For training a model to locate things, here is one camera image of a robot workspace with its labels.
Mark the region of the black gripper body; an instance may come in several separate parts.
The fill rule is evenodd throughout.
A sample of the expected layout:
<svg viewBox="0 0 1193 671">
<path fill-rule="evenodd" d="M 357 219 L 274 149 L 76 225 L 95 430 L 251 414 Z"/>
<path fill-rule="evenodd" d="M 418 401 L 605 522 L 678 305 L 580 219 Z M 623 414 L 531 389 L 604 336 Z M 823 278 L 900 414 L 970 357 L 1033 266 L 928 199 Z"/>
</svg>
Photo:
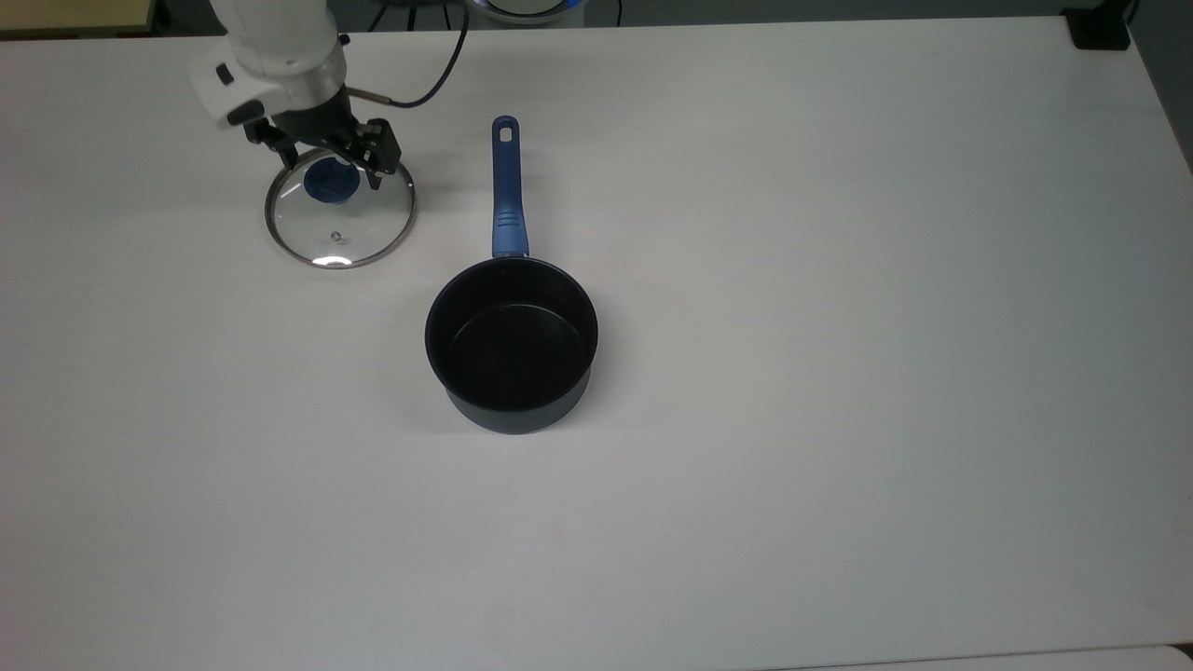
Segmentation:
<svg viewBox="0 0 1193 671">
<path fill-rule="evenodd" d="M 350 141 L 359 122 L 352 113 L 350 94 L 336 93 L 310 109 L 277 113 L 271 123 L 293 137 L 295 144 L 311 144 L 350 156 Z"/>
</svg>

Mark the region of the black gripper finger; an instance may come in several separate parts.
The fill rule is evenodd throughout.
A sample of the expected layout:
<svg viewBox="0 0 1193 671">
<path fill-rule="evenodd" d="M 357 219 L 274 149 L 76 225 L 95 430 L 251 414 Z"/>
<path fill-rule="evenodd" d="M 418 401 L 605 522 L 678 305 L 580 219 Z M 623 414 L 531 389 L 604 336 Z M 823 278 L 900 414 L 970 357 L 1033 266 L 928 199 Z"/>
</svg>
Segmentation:
<svg viewBox="0 0 1193 671">
<path fill-rule="evenodd" d="M 251 144 L 261 144 L 280 158 L 285 170 L 293 170 L 299 153 L 295 149 L 295 138 L 280 128 L 273 127 L 268 118 L 258 118 L 245 124 L 245 136 Z"/>
<path fill-rule="evenodd" d="M 357 124 L 356 136 L 350 141 L 350 160 L 365 171 L 371 190 L 378 191 L 385 177 L 396 174 L 401 155 L 401 147 L 387 119 L 373 118 Z"/>
</svg>

